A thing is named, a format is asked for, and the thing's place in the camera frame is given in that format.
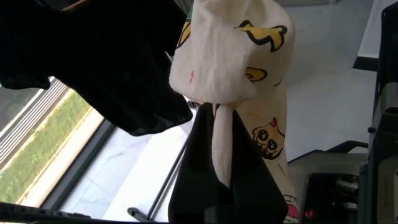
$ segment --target red mark on fabric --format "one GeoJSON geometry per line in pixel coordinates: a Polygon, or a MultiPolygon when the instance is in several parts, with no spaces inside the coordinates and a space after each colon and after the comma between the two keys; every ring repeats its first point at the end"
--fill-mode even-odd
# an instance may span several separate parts
{"type": "Polygon", "coordinates": [[[191,79],[189,79],[189,83],[191,83],[193,80],[193,71],[191,72],[191,79]]]}

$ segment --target white floor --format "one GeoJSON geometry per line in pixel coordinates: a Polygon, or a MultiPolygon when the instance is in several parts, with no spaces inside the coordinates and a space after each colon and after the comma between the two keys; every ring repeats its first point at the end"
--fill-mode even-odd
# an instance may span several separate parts
{"type": "MultiPolygon", "coordinates": [[[[296,23],[294,58],[287,74],[288,160],[347,140],[368,141],[376,73],[351,67],[372,0],[287,8],[296,23]]],[[[128,207],[148,212],[192,123],[134,138],[117,129],[63,206],[93,218],[134,221],[128,207]]],[[[157,221],[167,221],[167,202],[157,221]]]]}

